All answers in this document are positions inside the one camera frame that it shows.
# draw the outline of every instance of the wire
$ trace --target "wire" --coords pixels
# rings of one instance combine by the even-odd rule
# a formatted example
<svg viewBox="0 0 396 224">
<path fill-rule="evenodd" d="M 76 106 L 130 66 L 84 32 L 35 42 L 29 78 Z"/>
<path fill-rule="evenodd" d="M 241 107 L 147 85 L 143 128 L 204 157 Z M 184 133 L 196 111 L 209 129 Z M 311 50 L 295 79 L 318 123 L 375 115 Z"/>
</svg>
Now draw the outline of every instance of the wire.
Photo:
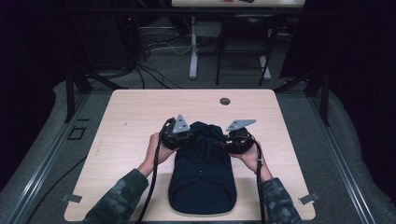
<svg viewBox="0 0 396 224">
<path fill-rule="evenodd" d="M 174 36 L 172 38 L 161 40 L 161 41 L 157 41 L 156 39 L 157 38 L 155 37 L 153 40 L 148 41 L 148 43 L 144 47 L 145 51 L 150 51 L 151 49 L 156 49 L 158 46 L 167 46 L 169 44 L 176 44 L 176 43 L 186 39 L 186 37 L 177 35 L 177 36 Z"/>
<path fill-rule="evenodd" d="M 50 192 L 61 182 L 61 180 L 64 179 L 65 176 L 70 174 L 76 167 L 78 167 L 83 161 L 87 159 L 87 156 L 83 157 L 78 163 L 76 163 L 72 168 L 70 168 L 66 173 L 64 173 L 44 194 L 44 196 L 41 198 L 41 200 L 38 202 L 38 204 L 35 206 L 35 209 L 33 212 L 30 214 L 29 218 L 27 219 L 26 223 L 30 223 L 32 220 L 33 216 L 35 215 L 35 212 L 37 211 L 38 207 L 44 202 L 44 200 L 47 198 L 47 196 L 50 194 Z"/>
<path fill-rule="evenodd" d="M 190 49 L 191 49 L 191 47 L 192 47 L 192 45 L 189 45 L 188 47 L 173 47 L 173 46 L 170 45 L 170 44 L 168 44 L 168 46 L 169 46 L 169 48 L 151 49 L 150 51 L 159 50 L 159 49 L 171 49 L 171 50 L 172 50 L 174 53 L 176 53 L 176 54 L 185 54 L 185 53 L 189 52 Z M 185 51 L 183 51 L 183 52 L 177 52 L 177 51 L 175 50 L 175 49 L 186 49 L 186 48 L 188 48 L 188 49 L 185 50 Z"/>
<path fill-rule="evenodd" d="M 139 63 L 139 64 L 137 65 L 137 67 L 136 67 L 136 71 L 141 75 L 141 73 L 140 73 L 141 71 L 140 71 L 140 70 L 143 70 L 143 71 L 145 71 L 147 74 L 149 74 L 150 76 L 152 76 L 158 83 L 161 84 L 161 87 L 165 87 L 166 89 L 172 89 L 171 87 L 169 87 L 169 86 L 167 86 L 167 85 L 164 84 L 164 80 L 166 79 L 166 80 L 168 80 L 170 83 L 172 83 L 173 85 L 175 85 L 176 87 L 178 87 L 178 88 L 180 88 L 180 89 L 184 89 L 183 87 L 177 85 L 175 82 L 173 82 L 171 79 L 169 79 L 167 76 L 163 75 L 160 71 L 158 71 L 158 70 L 156 70 L 156 69 L 146 67 L 145 65 Z M 159 79 L 158 79 L 157 77 L 155 77 L 152 73 L 156 73 L 156 74 L 160 75 L 161 78 L 162 78 L 162 80 L 159 80 Z"/>
<path fill-rule="evenodd" d="M 120 71 L 116 74 L 111 74 L 111 75 L 100 74 L 100 76 L 105 77 L 107 79 L 112 79 L 112 78 L 116 78 L 116 77 L 124 77 L 124 76 L 130 74 L 132 71 L 134 71 L 134 68 L 135 68 L 135 64 L 134 64 L 134 66 L 122 69 L 122 71 Z"/>
<path fill-rule="evenodd" d="M 146 60 L 146 58 L 148 58 L 150 56 L 149 54 L 149 50 L 152 48 L 156 48 L 159 45 L 166 45 L 168 43 L 171 43 L 172 41 L 179 41 L 179 39 L 182 39 L 182 36 L 180 35 L 175 35 L 175 33 L 173 32 L 173 35 L 165 35 L 169 30 L 172 29 L 168 29 L 165 32 L 163 32 L 163 34 L 146 34 L 146 35 L 141 35 L 141 41 L 142 41 L 142 56 L 144 58 L 144 60 Z M 165 39 L 165 40 L 158 40 L 158 36 L 172 36 L 169 39 Z"/>
<path fill-rule="evenodd" d="M 265 224 L 265 207 L 262 197 L 262 147 L 256 141 L 254 136 L 251 134 L 250 136 L 234 136 L 234 139 L 246 139 L 253 141 L 257 148 L 257 170 L 256 170 L 256 183 L 257 183 L 257 191 L 259 192 L 259 202 L 260 202 L 260 212 L 262 217 L 262 224 Z"/>
<path fill-rule="evenodd" d="M 142 89 L 144 90 L 146 88 L 146 84 L 145 84 L 145 79 L 143 79 L 142 73 L 140 72 L 139 65 L 136 67 L 136 72 L 140 76 L 140 80 L 142 81 L 142 86 L 143 86 Z"/>
<path fill-rule="evenodd" d="M 190 29 L 189 23 L 186 20 L 186 17 L 183 17 L 184 22 L 186 23 L 187 29 L 189 29 L 190 34 L 192 34 L 192 31 Z"/>
<path fill-rule="evenodd" d="M 142 209 L 142 211 L 140 212 L 140 216 L 139 216 L 139 218 L 138 218 L 137 221 L 136 221 L 137 224 L 142 223 L 143 216 L 144 216 L 145 213 L 146 213 L 146 210 L 147 210 L 147 208 L 148 208 L 148 206 L 149 206 L 149 200 L 151 199 L 152 192 L 154 191 L 155 182 L 156 182 L 156 180 L 157 180 L 158 155 L 160 154 L 161 136 L 163 135 L 163 130 L 164 130 L 165 126 L 166 126 L 168 123 L 170 123 L 171 121 L 172 121 L 172 119 L 168 119 L 168 120 L 165 122 L 165 124 L 163 125 L 163 127 L 161 128 L 161 131 L 160 131 L 160 135 L 159 135 L 159 138 L 158 138 L 157 148 L 155 149 L 155 154 L 154 154 L 154 168 L 153 168 L 153 171 L 152 171 L 151 186 L 149 187 L 148 197 L 147 197 L 147 199 L 146 199 L 145 205 L 143 206 L 143 209 Z"/>
</svg>

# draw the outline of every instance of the gray carpet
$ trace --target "gray carpet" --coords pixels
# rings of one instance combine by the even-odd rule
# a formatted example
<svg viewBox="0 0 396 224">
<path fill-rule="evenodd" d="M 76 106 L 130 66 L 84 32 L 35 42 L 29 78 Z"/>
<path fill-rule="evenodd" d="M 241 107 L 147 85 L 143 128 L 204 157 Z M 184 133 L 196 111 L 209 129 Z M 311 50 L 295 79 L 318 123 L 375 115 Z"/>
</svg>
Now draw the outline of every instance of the gray carpet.
<svg viewBox="0 0 396 224">
<path fill-rule="evenodd" d="M 282 80 L 278 79 L 278 74 L 288 49 L 289 40 L 287 38 L 280 37 L 278 39 L 276 52 L 269 66 L 273 79 L 264 82 L 262 86 L 258 85 L 259 77 L 257 76 L 222 77 L 220 85 L 216 86 L 214 43 L 206 39 L 199 48 L 198 78 L 195 80 L 189 79 L 190 51 L 185 54 L 176 54 L 171 49 L 155 50 L 151 52 L 146 62 L 142 61 L 140 63 L 160 71 L 164 76 L 185 89 L 274 89 L 283 84 Z M 161 75 L 153 74 L 159 80 L 162 80 Z M 102 73 L 102 75 L 112 77 L 111 72 Z M 163 84 L 160 84 L 151 75 L 142 73 L 142 77 L 145 80 L 146 89 L 163 88 Z M 130 89 L 141 89 L 143 87 L 140 76 L 136 71 L 126 76 L 111 78 L 111 80 Z M 60 141 L 60 151 L 56 155 L 55 163 L 53 163 L 45 181 L 40 186 L 37 195 L 34 195 L 32 204 L 25 208 L 26 212 L 23 213 L 25 216 L 21 218 L 22 223 L 26 223 L 27 218 L 53 184 L 81 161 L 90 149 L 111 95 L 111 90 L 102 83 L 94 79 L 91 79 L 90 82 L 94 90 L 89 96 L 81 95 L 76 91 L 77 99 L 83 106 L 70 124 L 71 128 L 85 129 L 85 133 L 80 140 L 67 140 L 72 132 L 68 129 L 65 139 Z M 171 88 L 177 88 L 168 80 L 165 80 L 164 83 Z M 306 223 L 361 223 L 343 179 L 334 164 L 326 135 L 321 129 L 319 120 L 315 117 L 317 111 L 309 103 L 309 99 L 302 95 L 301 90 L 303 88 L 304 83 L 298 84 L 290 92 L 278 94 L 277 99 L 303 170 L 308 190 L 316 192 L 321 197 L 314 204 L 317 216 L 312 221 L 306 221 Z M 51 151 L 54 142 L 56 142 L 55 137 L 64 130 L 64 119 L 66 118 L 64 83 L 58 85 L 54 90 L 57 93 L 57 103 L 47 124 L 37 137 L 18 171 L 0 194 L 2 211 L 0 223 L 7 223 L 25 187 L 28 186 L 31 176 L 35 173 L 36 167 Z M 334 137 L 346 157 L 351 172 L 361 187 L 362 194 L 367 200 L 366 202 L 376 222 L 394 223 L 396 209 L 389 202 L 389 198 L 376 187 L 367 168 L 361 162 L 359 138 L 342 104 L 333 94 L 330 98 L 329 120 Z M 82 166 L 83 162 L 49 192 L 49 195 L 35 211 L 30 223 L 68 223 L 64 220 L 64 210 L 67 204 L 60 199 L 65 194 L 72 193 Z"/>
</svg>

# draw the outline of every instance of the white table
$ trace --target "white table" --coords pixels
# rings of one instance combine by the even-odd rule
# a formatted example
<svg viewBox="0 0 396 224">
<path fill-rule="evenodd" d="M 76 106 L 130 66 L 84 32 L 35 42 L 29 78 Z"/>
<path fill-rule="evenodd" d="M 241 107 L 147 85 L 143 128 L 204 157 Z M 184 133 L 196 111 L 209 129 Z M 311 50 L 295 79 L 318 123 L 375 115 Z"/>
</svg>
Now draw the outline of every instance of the white table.
<svg viewBox="0 0 396 224">
<path fill-rule="evenodd" d="M 221 98 L 231 100 L 222 105 Z M 308 194 L 276 96 L 270 90 L 122 90 L 114 91 L 64 218 L 81 221 L 114 184 L 145 158 L 149 136 L 159 132 L 167 119 L 182 114 L 192 124 L 201 121 L 225 130 L 235 119 L 255 119 L 247 129 L 262 144 L 264 157 L 274 176 L 283 182 L 302 219 L 314 218 L 312 203 L 299 204 Z M 237 201 L 232 211 L 213 216 L 181 214 L 168 202 L 167 191 L 174 155 L 158 169 L 155 189 L 144 221 L 260 220 L 256 177 L 240 160 L 232 158 Z M 148 189 L 131 220 L 137 220 Z"/>
<path fill-rule="evenodd" d="M 247 3 L 239 0 L 226 2 L 224 0 L 172 0 L 173 7 L 296 7 L 304 6 L 305 0 L 255 0 L 253 3 Z M 190 79 L 197 78 L 198 67 L 198 48 L 196 47 L 196 20 L 195 17 L 191 19 L 191 64 L 190 64 Z M 260 57 L 260 63 L 265 65 L 265 58 Z M 271 76 L 267 69 L 264 75 L 266 80 L 270 80 Z"/>
</svg>

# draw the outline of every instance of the table leg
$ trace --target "table leg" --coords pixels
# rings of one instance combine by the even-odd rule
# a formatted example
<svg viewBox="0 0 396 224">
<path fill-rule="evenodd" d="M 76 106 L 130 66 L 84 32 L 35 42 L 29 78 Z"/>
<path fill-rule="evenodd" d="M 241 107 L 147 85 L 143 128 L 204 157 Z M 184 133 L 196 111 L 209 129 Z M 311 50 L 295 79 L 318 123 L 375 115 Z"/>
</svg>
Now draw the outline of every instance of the table leg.
<svg viewBox="0 0 396 224">
<path fill-rule="evenodd" d="M 190 64 L 190 79 L 197 78 L 198 66 L 198 49 L 197 49 L 197 34 L 195 17 L 191 18 L 191 64 Z"/>
<path fill-rule="evenodd" d="M 259 57 L 259 60 L 260 60 L 260 66 L 261 66 L 261 67 L 264 67 L 264 66 L 265 66 L 265 63 L 266 63 L 265 56 L 264 56 L 264 55 L 260 56 L 260 57 Z M 270 80 L 271 80 L 270 69 L 269 69 L 268 67 L 267 67 L 267 70 L 265 70 L 264 80 L 265 80 L 265 81 L 270 81 Z"/>
</svg>

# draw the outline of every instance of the camouflage sleeve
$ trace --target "camouflage sleeve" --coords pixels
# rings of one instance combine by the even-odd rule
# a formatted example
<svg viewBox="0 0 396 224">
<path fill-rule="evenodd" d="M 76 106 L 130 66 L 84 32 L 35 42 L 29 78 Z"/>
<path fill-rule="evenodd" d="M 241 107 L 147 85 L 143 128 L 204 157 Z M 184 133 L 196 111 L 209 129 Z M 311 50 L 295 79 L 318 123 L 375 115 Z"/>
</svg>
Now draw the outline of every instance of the camouflage sleeve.
<svg viewBox="0 0 396 224">
<path fill-rule="evenodd" d="M 279 178 L 272 178 L 262 183 L 262 196 L 267 208 L 268 223 L 302 223 L 290 195 Z"/>
<path fill-rule="evenodd" d="M 126 223 L 148 185 L 146 177 L 133 169 L 99 200 L 82 223 Z"/>
</svg>

